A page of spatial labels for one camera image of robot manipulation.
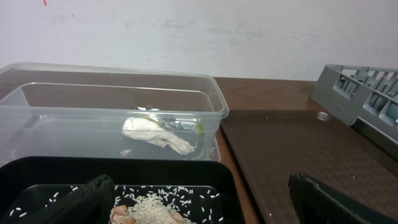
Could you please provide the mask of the blue bowl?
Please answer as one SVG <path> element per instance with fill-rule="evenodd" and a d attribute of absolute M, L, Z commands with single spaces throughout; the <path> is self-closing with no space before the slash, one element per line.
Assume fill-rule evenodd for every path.
<path fill-rule="evenodd" d="M 397 122 L 398 120 L 398 106 L 391 103 L 386 111 L 386 116 L 393 120 L 394 122 Z"/>

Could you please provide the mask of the rice food leftovers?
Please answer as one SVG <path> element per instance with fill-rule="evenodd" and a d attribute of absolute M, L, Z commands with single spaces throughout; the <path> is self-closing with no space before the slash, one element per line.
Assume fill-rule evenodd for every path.
<path fill-rule="evenodd" d="M 75 192 L 78 185 L 35 185 L 6 207 L 1 223 L 17 223 Z M 224 223 L 221 194 L 213 187 L 115 185 L 106 223 Z"/>

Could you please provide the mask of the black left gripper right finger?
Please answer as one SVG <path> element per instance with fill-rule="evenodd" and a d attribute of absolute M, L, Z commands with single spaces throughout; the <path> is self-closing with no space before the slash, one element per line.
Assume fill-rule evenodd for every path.
<path fill-rule="evenodd" d="M 290 175 L 288 187 L 301 224 L 397 224 L 306 173 Z"/>

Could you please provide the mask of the grey dishwasher rack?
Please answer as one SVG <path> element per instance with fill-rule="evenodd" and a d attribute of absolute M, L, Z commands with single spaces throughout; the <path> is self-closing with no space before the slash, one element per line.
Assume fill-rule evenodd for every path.
<path fill-rule="evenodd" d="M 397 158 L 397 122 L 386 116 L 397 105 L 397 69 L 325 65 L 312 100 Z"/>

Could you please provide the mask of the brown serving tray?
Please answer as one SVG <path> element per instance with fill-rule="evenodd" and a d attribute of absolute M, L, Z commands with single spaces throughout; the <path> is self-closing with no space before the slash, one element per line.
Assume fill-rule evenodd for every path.
<path fill-rule="evenodd" d="M 333 116 L 232 110 L 221 125 L 261 222 L 299 222 L 288 188 L 297 172 L 397 218 L 396 160 Z"/>

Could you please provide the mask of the black food waste tray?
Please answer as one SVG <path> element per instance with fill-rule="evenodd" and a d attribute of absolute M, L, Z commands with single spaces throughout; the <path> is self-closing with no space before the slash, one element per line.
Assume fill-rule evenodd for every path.
<path fill-rule="evenodd" d="M 232 173 L 218 162 L 38 156 L 1 167 L 1 222 L 17 223 L 102 174 L 118 204 L 157 193 L 194 223 L 244 223 Z"/>

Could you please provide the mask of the white crumpled paper waste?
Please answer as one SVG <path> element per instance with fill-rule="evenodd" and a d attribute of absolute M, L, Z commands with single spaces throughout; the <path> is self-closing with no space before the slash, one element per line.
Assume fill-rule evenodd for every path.
<path fill-rule="evenodd" d="M 188 141 L 161 128 L 158 123 L 147 118 L 128 118 L 122 126 L 122 134 L 125 137 L 145 141 L 161 148 L 169 146 L 183 156 L 194 152 L 197 148 L 197 143 L 192 146 Z"/>

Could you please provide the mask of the green snack wrapper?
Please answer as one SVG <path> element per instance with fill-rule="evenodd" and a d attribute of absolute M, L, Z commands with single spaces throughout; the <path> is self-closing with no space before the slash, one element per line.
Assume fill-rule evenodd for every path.
<path fill-rule="evenodd" d="M 144 115 L 145 119 L 157 123 L 161 128 L 167 130 L 179 130 L 179 131 L 194 131 L 199 137 L 205 136 L 204 125 L 200 118 L 173 118 L 165 117 L 160 114 L 148 114 Z"/>

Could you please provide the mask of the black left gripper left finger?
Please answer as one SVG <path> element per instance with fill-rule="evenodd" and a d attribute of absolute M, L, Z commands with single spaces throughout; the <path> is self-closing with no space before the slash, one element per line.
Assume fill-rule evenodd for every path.
<path fill-rule="evenodd" d="M 19 224 L 103 224 L 109 222 L 114 205 L 114 184 L 108 175 L 100 175 L 49 205 L 24 218 Z"/>

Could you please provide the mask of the clear plastic waste bin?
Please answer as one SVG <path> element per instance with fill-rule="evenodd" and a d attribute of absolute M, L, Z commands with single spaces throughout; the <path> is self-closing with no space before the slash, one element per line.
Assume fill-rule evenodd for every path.
<path fill-rule="evenodd" d="M 194 152 L 122 134 L 128 118 L 200 118 L 205 136 L 171 131 Z M 213 160 L 216 132 L 229 108 L 208 75 L 46 63 L 1 69 L 1 164 L 28 156 Z"/>

